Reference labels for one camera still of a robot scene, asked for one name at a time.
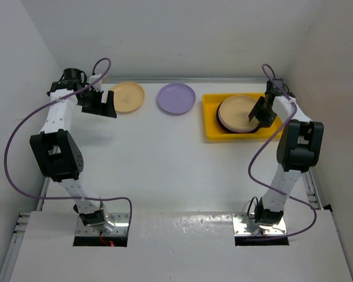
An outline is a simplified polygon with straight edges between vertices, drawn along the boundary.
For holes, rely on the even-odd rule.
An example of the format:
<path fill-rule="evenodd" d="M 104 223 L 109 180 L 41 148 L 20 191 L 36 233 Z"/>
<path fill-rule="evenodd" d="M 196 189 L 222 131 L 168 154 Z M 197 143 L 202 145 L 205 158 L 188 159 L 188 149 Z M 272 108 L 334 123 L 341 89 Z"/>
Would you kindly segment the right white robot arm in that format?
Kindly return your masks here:
<path fill-rule="evenodd" d="M 276 118 L 282 121 L 282 135 L 277 147 L 278 167 L 267 192 L 254 209 L 254 222 L 261 226 L 278 224 L 286 201 L 297 180 L 317 164 L 321 150 L 324 125 L 311 120 L 297 105 L 295 96 L 287 91 L 282 79 L 267 81 L 264 96 L 248 115 L 259 126 L 268 128 Z"/>

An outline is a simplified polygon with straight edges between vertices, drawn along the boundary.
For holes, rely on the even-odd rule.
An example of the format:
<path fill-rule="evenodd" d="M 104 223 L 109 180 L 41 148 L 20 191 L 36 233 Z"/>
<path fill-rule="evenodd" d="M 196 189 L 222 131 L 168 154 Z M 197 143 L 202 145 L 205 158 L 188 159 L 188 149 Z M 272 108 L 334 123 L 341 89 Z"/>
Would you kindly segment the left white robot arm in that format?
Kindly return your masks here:
<path fill-rule="evenodd" d="M 84 113 L 116 118 L 114 93 L 108 92 L 102 102 L 103 91 L 93 86 L 74 95 L 89 82 L 85 72 L 68 68 L 61 80 L 54 82 L 49 91 L 53 105 L 37 135 L 30 137 L 30 145 L 41 173 L 60 184 L 73 197 L 74 210 L 84 226 L 99 233 L 109 234 L 115 228 L 115 220 L 106 211 L 103 202 L 94 202 L 94 195 L 83 187 L 84 158 L 70 134 L 73 111 L 81 106 Z"/>

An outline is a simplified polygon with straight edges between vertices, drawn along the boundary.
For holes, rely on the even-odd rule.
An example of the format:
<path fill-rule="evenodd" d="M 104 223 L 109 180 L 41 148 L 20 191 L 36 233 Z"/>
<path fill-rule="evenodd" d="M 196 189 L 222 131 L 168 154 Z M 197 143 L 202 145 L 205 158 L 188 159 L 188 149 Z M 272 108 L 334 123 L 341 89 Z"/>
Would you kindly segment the cream plate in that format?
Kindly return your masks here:
<path fill-rule="evenodd" d="M 219 116 L 219 121 L 226 129 L 235 133 L 248 133 L 259 127 L 259 122 L 249 121 L 247 115 Z"/>

